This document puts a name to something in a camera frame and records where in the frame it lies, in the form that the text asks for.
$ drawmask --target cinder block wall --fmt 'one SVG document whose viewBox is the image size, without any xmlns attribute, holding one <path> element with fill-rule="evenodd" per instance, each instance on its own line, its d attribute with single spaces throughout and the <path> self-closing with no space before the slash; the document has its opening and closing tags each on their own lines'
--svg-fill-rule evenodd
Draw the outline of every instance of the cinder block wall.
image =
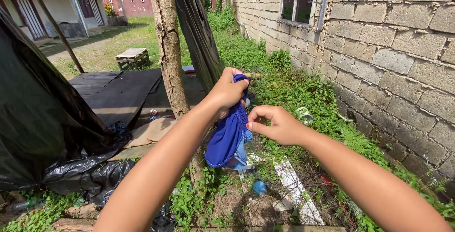
<svg viewBox="0 0 455 232">
<path fill-rule="evenodd" d="M 280 21 L 280 0 L 227 1 L 250 37 L 333 81 L 340 113 L 408 170 L 455 178 L 454 0 L 328 0 L 322 31 L 322 0 L 313 27 Z"/>
</svg>

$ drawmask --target forearm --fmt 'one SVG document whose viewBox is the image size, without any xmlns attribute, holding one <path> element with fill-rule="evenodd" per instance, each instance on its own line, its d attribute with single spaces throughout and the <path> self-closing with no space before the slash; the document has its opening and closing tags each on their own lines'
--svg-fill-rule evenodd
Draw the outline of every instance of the forearm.
<svg viewBox="0 0 455 232">
<path fill-rule="evenodd" d="M 94 231 L 147 229 L 215 121 L 217 111 L 202 101 L 185 114 L 123 179 L 101 212 Z"/>
<path fill-rule="evenodd" d="M 327 136 L 307 127 L 302 130 L 300 146 L 385 231 L 451 231 L 439 213 L 398 177 Z"/>
</svg>

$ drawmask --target black tarp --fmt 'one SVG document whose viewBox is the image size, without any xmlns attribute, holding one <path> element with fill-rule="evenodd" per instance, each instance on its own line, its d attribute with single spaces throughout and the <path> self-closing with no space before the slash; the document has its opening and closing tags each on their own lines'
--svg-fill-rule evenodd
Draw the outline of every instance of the black tarp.
<svg viewBox="0 0 455 232">
<path fill-rule="evenodd" d="M 223 73 L 215 39 L 201 0 L 175 0 L 180 28 L 188 45 L 191 61 L 206 93 Z"/>
<path fill-rule="evenodd" d="M 89 190 L 80 177 L 128 142 L 107 128 L 0 8 L 0 190 Z"/>
</svg>

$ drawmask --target denim fabric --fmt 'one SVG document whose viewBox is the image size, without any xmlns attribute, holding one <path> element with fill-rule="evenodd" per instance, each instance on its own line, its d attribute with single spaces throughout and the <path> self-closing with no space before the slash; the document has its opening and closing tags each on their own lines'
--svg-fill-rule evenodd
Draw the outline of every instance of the denim fabric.
<svg viewBox="0 0 455 232">
<path fill-rule="evenodd" d="M 247 79 L 243 74 L 234 76 L 234 82 Z M 246 100 L 248 88 L 244 90 Z M 211 167 L 229 167 L 242 170 L 247 165 L 247 154 L 244 144 L 253 139 L 253 134 L 247 130 L 247 113 L 239 101 L 229 108 L 229 114 L 221 120 L 210 139 L 205 160 Z"/>
</svg>

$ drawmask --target wooden pallet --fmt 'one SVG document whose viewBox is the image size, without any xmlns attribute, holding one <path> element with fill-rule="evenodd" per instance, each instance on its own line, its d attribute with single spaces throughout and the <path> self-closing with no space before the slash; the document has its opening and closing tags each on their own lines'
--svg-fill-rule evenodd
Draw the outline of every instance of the wooden pallet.
<svg viewBox="0 0 455 232">
<path fill-rule="evenodd" d="M 120 70 L 127 70 L 131 66 L 137 69 L 144 63 L 149 62 L 147 48 L 129 48 L 115 58 Z"/>
</svg>

